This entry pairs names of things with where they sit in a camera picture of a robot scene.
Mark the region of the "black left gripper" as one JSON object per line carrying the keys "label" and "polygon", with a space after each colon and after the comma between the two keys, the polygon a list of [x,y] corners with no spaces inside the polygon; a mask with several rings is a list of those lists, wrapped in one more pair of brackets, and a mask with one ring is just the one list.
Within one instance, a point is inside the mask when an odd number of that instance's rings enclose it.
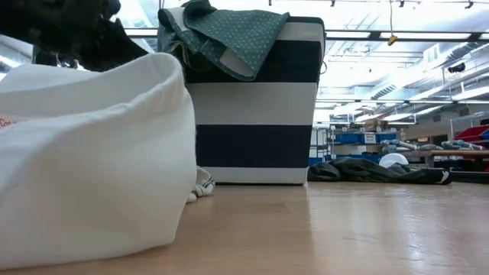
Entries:
{"label": "black left gripper", "polygon": [[104,72],[149,54],[110,21],[120,9],[119,0],[1,0],[1,34]]}

